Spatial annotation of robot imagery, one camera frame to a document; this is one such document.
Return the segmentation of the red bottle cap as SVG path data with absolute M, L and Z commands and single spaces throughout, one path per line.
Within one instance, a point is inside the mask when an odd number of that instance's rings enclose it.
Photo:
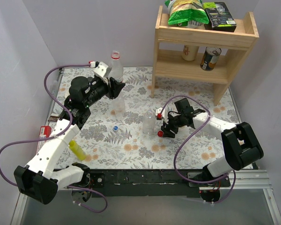
M 159 136 L 159 137 L 163 137 L 163 131 L 158 131 L 158 133 L 157 133 L 157 135 Z

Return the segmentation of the red-label clear bottle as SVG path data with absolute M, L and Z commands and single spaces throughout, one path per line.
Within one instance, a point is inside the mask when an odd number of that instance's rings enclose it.
M 120 52 L 119 51 L 112 51 L 111 59 L 108 64 L 111 68 L 109 73 L 109 77 L 113 77 L 117 82 L 123 82 L 123 73 L 124 69 L 120 62 Z

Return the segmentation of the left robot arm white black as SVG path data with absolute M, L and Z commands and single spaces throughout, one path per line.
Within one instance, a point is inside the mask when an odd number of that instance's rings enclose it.
M 114 78 L 104 82 L 98 76 L 79 76 L 71 81 L 69 95 L 64 101 L 65 110 L 60 115 L 50 140 L 26 164 L 18 166 L 14 177 L 19 191 L 43 204 L 50 203 L 58 190 L 69 185 L 86 187 L 90 183 L 90 169 L 81 163 L 73 163 L 55 171 L 62 152 L 82 129 L 91 115 L 90 106 L 107 96 L 115 99 L 125 83 Z

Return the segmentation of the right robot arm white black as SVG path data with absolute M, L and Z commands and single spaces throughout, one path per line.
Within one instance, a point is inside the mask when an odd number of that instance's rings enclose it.
M 175 116 L 166 111 L 165 107 L 155 111 L 157 120 L 163 121 L 158 136 L 175 138 L 178 130 L 187 126 L 192 127 L 196 133 L 203 130 L 218 138 L 224 149 L 223 157 L 205 165 L 194 178 L 187 178 L 180 173 L 179 176 L 184 180 L 213 186 L 231 171 L 239 171 L 263 158 L 264 152 L 249 123 L 235 124 L 218 119 L 211 116 L 210 111 L 203 106 L 195 110 L 189 103 L 190 97 L 181 95 L 180 98 L 174 103 L 177 109 Z

